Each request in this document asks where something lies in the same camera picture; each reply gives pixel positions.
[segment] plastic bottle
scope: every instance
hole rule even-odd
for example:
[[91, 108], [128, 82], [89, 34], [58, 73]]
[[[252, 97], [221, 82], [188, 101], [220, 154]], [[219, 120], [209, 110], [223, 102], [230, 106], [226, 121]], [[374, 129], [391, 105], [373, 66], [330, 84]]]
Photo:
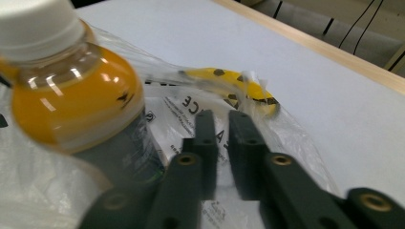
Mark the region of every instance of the plastic bottle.
[[19, 69], [11, 105], [20, 128], [93, 163], [115, 185], [160, 180], [163, 166], [131, 66], [85, 42], [69, 0], [17, 2], [0, 0], [0, 53]]
[[[83, 20], [80, 20], [84, 27], [85, 39], [89, 43], [97, 44], [95, 34], [90, 26]], [[18, 75], [18, 68], [12, 65], [0, 53], [0, 77], [3, 77], [9, 84], [13, 85]]]

